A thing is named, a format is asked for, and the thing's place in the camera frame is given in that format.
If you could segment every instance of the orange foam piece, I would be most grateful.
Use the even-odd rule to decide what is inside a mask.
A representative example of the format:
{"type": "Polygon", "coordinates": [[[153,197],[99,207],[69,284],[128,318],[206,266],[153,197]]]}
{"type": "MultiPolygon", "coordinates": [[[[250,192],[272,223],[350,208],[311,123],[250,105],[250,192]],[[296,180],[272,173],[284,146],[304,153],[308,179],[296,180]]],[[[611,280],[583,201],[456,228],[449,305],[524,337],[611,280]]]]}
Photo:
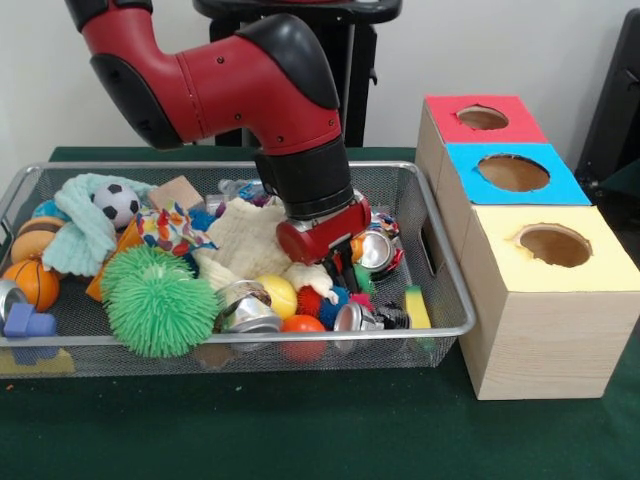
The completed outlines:
{"type": "Polygon", "coordinates": [[[102,275],[104,274],[104,268],[107,266],[107,264],[113,258],[114,255],[117,255],[120,252],[124,252],[131,247],[142,245],[143,243],[144,242],[142,241],[142,238],[138,234],[138,226],[136,224],[136,219],[134,217],[133,219],[131,219],[131,223],[129,223],[129,226],[120,237],[120,240],[118,241],[118,245],[116,246],[116,251],[113,252],[113,255],[111,255],[107,259],[107,261],[104,263],[104,265],[102,265],[102,268],[98,272],[98,275],[96,275],[93,278],[93,280],[91,280],[91,283],[87,287],[86,294],[89,295],[94,300],[98,302],[102,302],[102,290],[100,289],[100,283],[102,282],[102,275]]]}

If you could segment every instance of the blue box top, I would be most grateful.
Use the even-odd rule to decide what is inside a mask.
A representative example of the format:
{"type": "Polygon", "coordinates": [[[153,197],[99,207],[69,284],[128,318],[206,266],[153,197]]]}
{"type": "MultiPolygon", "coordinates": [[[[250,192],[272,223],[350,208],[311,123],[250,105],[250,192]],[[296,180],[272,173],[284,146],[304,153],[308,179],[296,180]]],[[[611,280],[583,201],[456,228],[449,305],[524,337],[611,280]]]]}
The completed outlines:
{"type": "Polygon", "coordinates": [[[465,143],[447,150],[477,205],[591,205],[549,144],[465,143]]]}

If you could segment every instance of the yellow box top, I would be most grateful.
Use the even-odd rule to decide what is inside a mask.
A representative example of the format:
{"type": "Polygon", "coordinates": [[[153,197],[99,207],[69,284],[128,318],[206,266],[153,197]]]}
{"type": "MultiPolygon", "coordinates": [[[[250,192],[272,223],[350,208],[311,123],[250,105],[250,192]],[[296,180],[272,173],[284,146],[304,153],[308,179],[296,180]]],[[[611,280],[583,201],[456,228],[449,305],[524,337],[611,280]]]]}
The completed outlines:
{"type": "Polygon", "coordinates": [[[475,206],[474,211],[509,291],[640,291],[640,272],[596,207],[475,206]]]}

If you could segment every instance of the mint green towel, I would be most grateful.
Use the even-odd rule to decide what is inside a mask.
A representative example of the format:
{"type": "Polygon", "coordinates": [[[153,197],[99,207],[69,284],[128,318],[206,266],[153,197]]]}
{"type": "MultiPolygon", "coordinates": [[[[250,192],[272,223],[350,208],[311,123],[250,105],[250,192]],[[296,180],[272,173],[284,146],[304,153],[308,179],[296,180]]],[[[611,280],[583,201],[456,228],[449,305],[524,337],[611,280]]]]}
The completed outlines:
{"type": "Polygon", "coordinates": [[[69,179],[55,194],[57,207],[71,217],[42,256],[46,268],[84,277],[98,274],[107,256],[116,249],[113,224],[91,201],[91,194],[107,183],[128,186],[144,204],[155,187],[121,177],[85,173],[69,179]]]}

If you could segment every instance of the green spiky ball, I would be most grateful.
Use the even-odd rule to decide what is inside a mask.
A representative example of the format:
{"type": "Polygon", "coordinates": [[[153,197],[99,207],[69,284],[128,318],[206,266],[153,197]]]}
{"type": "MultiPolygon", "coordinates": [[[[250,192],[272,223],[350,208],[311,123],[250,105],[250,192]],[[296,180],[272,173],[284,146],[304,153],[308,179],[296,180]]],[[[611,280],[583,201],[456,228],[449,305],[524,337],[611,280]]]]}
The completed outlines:
{"type": "Polygon", "coordinates": [[[184,260],[140,248],[151,250],[120,253],[105,269],[113,334],[144,357],[184,355],[211,335],[220,312],[217,297],[206,280],[191,276],[184,260]],[[147,263],[141,266],[136,258],[147,263]]]}
{"type": "Polygon", "coordinates": [[[180,257],[147,245],[129,248],[113,257],[104,269],[100,281],[100,291],[104,301],[109,301],[111,292],[120,280],[130,275],[137,275],[151,265],[161,265],[168,270],[189,272],[189,264],[180,257]]]}

